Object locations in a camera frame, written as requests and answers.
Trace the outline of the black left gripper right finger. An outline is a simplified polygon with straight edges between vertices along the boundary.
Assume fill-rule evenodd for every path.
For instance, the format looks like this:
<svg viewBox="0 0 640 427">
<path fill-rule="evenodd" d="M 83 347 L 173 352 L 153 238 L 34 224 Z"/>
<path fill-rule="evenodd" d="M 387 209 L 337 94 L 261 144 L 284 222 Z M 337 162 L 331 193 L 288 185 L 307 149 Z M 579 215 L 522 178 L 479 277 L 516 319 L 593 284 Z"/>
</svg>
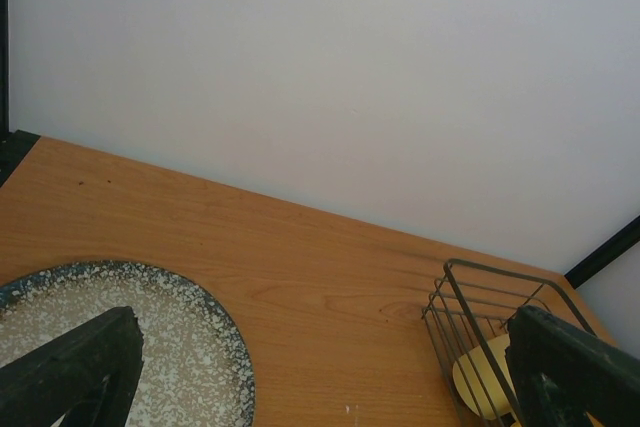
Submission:
<svg viewBox="0 0 640 427">
<path fill-rule="evenodd" d="M 508 322 L 506 362 L 523 426 L 637 426 L 639 360 L 534 306 Z"/>
</svg>

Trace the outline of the grey speckled large plate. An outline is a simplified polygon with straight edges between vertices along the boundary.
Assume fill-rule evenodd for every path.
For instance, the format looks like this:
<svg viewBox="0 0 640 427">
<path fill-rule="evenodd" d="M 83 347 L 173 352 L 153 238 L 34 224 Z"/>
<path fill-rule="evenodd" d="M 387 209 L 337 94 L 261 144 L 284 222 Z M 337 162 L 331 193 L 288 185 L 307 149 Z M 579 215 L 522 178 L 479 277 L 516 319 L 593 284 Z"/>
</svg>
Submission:
<svg viewBox="0 0 640 427">
<path fill-rule="evenodd" d="M 129 426 L 249 426 L 255 376 L 231 316 L 203 287 L 152 265 L 84 261 L 1 287 L 1 363 L 114 307 L 130 307 L 143 368 Z"/>
</svg>

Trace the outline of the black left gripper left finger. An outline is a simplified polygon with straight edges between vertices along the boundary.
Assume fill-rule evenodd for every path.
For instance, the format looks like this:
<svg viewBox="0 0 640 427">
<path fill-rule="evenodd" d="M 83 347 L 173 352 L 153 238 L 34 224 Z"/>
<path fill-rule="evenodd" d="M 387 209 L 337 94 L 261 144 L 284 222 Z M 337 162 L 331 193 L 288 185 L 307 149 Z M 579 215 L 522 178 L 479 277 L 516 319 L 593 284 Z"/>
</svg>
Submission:
<svg viewBox="0 0 640 427">
<path fill-rule="evenodd" d="M 3 426 L 123 426 L 143 368 L 131 307 L 115 307 L 1 368 Z"/>
</svg>

